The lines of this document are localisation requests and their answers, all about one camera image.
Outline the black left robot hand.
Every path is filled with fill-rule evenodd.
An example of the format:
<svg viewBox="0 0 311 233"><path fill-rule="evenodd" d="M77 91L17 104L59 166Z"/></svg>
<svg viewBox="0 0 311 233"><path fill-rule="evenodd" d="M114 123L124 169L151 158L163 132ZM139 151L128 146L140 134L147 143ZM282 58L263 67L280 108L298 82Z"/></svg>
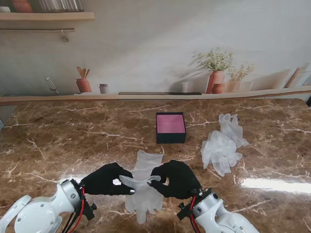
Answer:
<svg viewBox="0 0 311 233"><path fill-rule="evenodd" d="M119 176L132 178L131 172L125 170L117 163L106 164L98 170L84 177L80 185L85 188L85 192L90 195L132 195L135 193L133 188L124 184L113 184Z"/></svg>

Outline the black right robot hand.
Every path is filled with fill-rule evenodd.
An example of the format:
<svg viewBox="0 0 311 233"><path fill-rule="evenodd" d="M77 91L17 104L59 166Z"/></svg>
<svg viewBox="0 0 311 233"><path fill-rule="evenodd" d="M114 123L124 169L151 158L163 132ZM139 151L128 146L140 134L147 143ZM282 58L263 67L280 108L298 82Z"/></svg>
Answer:
<svg viewBox="0 0 311 233"><path fill-rule="evenodd" d="M201 188L191 168L181 161L171 160L155 167L151 175L161 180L152 180L148 185L166 198L185 200L192 196L192 190Z"/></svg>

